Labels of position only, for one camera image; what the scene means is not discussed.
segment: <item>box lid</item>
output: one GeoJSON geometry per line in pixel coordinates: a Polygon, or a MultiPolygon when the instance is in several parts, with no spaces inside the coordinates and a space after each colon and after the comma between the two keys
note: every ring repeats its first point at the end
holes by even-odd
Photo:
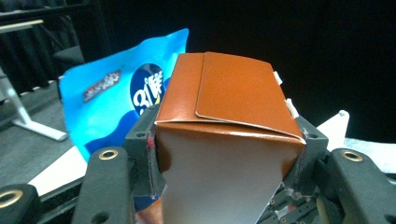
{"type": "Polygon", "coordinates": [[[269,63],[240,56],[180,54],[156,123],[231,123],[304,139],[269,63]]]}

